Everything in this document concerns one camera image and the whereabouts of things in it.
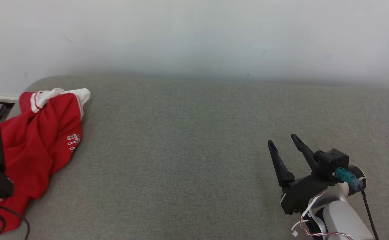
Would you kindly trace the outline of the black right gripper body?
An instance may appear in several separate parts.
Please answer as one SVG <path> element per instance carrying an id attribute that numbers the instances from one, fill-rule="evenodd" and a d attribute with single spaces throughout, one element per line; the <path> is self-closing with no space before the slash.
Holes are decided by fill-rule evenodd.
<path id="1" fill-rule="evenodd" d="M 302 213 L 309 204 L 310 199 L 326 190 L 329 186 L 339 183 L 339 179 L 331 176 L 330 180 L 317 175 L 309 175 L 293 181 L 283 181 L 281 207 L 284 214 Z"/>

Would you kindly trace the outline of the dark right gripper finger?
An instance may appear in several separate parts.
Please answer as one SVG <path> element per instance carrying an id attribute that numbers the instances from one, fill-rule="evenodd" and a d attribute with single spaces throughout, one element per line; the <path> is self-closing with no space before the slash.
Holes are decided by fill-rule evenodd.
<path id="1" fill-rule="evenodd" d="M 278 184 L 280 187 L 287 187 L 291 182 L 295 181 L 295 176 L 287 169 L 272 140 L 268 140 L 268 149 L 271 155 Z"/>
<path id="2" fill-rule="evenodd" d="M 311 173 L 315 174 L 317 172 L 317 162 L 314 160 L 314 152 L 296 134 L 292 134 L 291 139 L 298 151 L 304 156 L 312 171 Z"/>

